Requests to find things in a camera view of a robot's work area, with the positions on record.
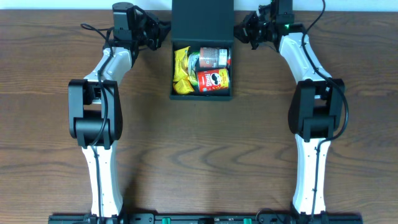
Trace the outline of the yellow snack packet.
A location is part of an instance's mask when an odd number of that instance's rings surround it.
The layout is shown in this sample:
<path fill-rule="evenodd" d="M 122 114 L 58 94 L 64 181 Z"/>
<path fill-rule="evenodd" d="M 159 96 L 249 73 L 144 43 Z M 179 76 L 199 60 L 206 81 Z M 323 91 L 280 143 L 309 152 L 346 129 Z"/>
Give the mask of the yellow snack packet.
<path fill-rule="evenodd" d="M 190 46 L 178 49 L 174 52 L 175 66 L 174 66 L 174 79 L 173 82 L 179 82 L 180 80 L 186 80 L 188 78 L 188 53 Z"/>

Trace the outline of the black gift box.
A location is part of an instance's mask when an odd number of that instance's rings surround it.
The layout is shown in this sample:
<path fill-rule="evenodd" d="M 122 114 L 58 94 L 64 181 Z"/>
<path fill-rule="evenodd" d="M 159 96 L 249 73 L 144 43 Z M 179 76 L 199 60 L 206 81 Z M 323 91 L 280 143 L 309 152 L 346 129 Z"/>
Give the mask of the black gift box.
<path fill-rule="evenodd" d="M 234 47 L 233 0 L 173 0 L 171 20 L 171 75 L 175 73 L 175 51 L 189 47 L 196 52 L 202 47 Z"/>

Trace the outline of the silver Pringles can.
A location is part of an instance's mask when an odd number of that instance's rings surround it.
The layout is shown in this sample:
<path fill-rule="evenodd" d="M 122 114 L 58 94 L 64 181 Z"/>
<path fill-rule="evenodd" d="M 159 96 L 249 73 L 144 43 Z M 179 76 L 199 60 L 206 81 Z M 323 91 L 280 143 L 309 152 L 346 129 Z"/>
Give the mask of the silver Pringles can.
<path fill-rule="evenodd" d="M 199 65 L 201 68 L 225 68 L 231 65 L 231 55 L 228 49 L 202 47 L 200 49 Z"/>

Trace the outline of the green snack packet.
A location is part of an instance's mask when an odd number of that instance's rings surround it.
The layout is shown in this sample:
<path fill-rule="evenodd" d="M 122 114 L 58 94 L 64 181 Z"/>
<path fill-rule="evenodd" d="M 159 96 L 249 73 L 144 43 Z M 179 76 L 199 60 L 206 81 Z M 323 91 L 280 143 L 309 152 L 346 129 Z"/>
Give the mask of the green snack packet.
<path fill-rule="evenodd" d="M 200 58 L 199 52 L 192 52 L 188 56 L 188 67 L 187 67 L 188 79 L 193 86 L 198 85 L 198 80 L 196 75 L 196 64 L 199 58 Z"/>

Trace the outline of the red Pringles can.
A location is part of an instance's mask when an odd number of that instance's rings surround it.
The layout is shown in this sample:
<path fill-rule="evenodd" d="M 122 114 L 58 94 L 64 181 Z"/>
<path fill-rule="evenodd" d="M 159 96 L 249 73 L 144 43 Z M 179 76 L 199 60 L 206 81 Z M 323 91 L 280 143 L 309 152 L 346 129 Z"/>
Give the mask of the red Pringles can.
<path fill-rule="evenodd" d="M 206 70 L 197 73 L 198 89 L 201 93 L 229 88 L 227 68 Z"/>

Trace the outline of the orange-yellow snack packet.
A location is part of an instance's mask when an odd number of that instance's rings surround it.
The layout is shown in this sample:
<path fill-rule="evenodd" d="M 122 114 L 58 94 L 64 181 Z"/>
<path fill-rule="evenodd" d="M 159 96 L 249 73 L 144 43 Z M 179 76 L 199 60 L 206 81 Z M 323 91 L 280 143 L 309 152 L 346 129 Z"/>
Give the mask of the orange-yellow snack packet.
<path fill-rule="evenodd" d="M 173 88 L 178 95 L 188 95 L 195 91 L 190 81 L 186 79 L 181 79 L 180 81 L 174 83 Z"/>

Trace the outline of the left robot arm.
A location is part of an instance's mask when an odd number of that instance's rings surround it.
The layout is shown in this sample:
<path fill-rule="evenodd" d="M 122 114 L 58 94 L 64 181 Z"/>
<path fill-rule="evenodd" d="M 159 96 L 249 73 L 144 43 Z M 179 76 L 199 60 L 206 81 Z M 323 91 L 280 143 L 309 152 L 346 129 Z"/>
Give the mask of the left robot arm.
<path fill-rule="evenodd" d="M 112 6 L 114 25 L 94 31 L 103 40 L 103 56 L 95 69 L 68 84 L 69 132 L 85 156 L 92 191 L 88 223 L 119 223 L 123 198 L 119 188 L 116 149 L 123 131 L 119 86 L 144 48 L 157 50 L 171 30 L 150 12 L 129 2 Z"/>

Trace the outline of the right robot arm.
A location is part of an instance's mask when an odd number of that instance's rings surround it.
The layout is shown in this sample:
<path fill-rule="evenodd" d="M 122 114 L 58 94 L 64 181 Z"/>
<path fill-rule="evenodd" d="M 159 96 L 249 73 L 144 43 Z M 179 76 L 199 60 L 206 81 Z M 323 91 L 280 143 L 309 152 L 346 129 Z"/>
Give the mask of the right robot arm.
<path fill-rule="evenodd" d="M 349 108 L 344 82 L 323 68 L 310 45 L 310 29 L 294 20 L 291 1 L 271 1 L 236 25 L 234 36 L 252 49 L 263 42 L 274 44 L 292 72 L 296 89 L 288 124 L 298 152 L 292 206 L 299 217 L 314 221 L 326 211 L 326 155 L 331 142 L 347 127 Z"/>

